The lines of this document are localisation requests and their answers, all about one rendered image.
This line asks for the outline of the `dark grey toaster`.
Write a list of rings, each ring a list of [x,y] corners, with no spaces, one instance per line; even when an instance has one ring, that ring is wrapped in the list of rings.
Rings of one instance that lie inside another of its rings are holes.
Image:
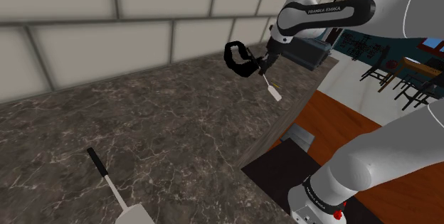
[[[316,38],[294,37],[289,44],[285,45],[281,56],[308,70],[314,70],[323,64],[331,49],[332,46],[329,43]]]

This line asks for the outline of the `grey box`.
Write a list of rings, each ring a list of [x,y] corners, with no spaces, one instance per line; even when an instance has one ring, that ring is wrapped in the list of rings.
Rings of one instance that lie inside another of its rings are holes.
[[[291,139],[302,150],[308,152],[311,144],[315,140],[315,136],[298,124],[293,123],[290,128],[280,137],[280,141],[284,142]]]

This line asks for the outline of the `black dining chair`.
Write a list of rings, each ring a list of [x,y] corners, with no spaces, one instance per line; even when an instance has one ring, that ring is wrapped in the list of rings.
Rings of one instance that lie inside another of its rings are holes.
[[[397,100],[403,95],[408,100],[401,109],[402,111],[413,102],[416,102],[413,107],[417,108],[419,105],[429,105],[428,98],[436,100],[444,98],[444,72],[429,80],[417,75],[409,75],[409,77],[413,79],[413,82],[408,81],[408,85],[394,98]]]
[[[373,78],[376,78],[379,81],[380,86],[384,85],[386,83],[386,81],[388,80],[388,78],[391,76],[391,73],[389,71],[387,71],[386,75],[382,75],[381,73],[378,73],[377,70],[383,70],[382,63],[383,61],[386,59],[389,51],[390,51],[390,46],[386,46],[383,50],[382,50],[382,54],[379,57],[379,59],[377,60],[377,62],[372,65],[362,76],[360,81],[364,80],[365,78],[367,78],[368,76],[371,76]]]

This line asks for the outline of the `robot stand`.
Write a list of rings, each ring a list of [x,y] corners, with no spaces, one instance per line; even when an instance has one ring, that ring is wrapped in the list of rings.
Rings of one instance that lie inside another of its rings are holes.
[[[242,171],[289,214],[288,191],[319,168],[320,165],[294,141],[285,140],[244,166]],[[355,197],[342,206],[342,215],[347,224],[383,224]]]

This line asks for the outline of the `wooden dining table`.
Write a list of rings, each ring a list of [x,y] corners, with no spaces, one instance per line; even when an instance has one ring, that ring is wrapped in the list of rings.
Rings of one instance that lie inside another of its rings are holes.
[[[399,63],[399,68],[393,75],[388,76],[388,80],[382,85],[381,88],[379,88],[378,92],[382,92],[388,86],[388,84],[390,84],[393,79],[396,78],[404,69],[412,70],[429,78],[434,78],[442,73],[440,70],[436,70],[435,68],[431,68],[422,63],[415,63],[410,58],[403,57]]]

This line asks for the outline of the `small black-handled white spatula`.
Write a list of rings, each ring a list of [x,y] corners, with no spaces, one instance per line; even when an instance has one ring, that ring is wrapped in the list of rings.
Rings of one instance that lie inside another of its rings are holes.
[[[250,51],[249,48],[246,48],[247,53],[251,56],[251,60],[256,64],[259,65],[256,58],[253,56],[252,52]],[[266,76],[264,74],[262,74],[262,77],[264,78],[264,80],[267,83],[268,86],[268,92],[274,97],[274,99],[279,102],[282,99],[282,96],[280,95],[280,93],[268,82],[268,79],[266,78]]]

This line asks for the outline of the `black wall ornament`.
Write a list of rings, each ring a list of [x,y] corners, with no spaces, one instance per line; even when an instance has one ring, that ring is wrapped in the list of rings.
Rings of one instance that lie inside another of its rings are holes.
[[[357,40],[351,33],[344,33],[343,36],[339,47],[344,50],[353,61],[358,60],[363,55],[367,58],[373,58],[384,49],[379,44],[369,44],[368,41],[371,40],[370,36],[364,36],[360,40]]]

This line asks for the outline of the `red-framed wall picture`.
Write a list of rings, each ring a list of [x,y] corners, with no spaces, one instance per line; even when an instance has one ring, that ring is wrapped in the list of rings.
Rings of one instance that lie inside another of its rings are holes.
[[[417,48],[434,55],[444,55],[444,40],[425,38],[418,44]]]

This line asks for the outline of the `large black-handled white spatula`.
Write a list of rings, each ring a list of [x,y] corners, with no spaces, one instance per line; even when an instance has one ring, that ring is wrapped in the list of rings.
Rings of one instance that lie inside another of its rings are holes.
[[[101,162],[99,156],[95,153],[95,150],[92,147],[89,147],[87,148],[87,153],[95,164],[101,177],[106,180],[108,186],[110,187],[113,195],[117,199],[117,202],[122,209],[122,212],[117,217],[115,224],[155,224],[151,216],[148,214],[141,203],[132,206],[128,206],[125,203],[114,183],[111,181],[107,169]]]

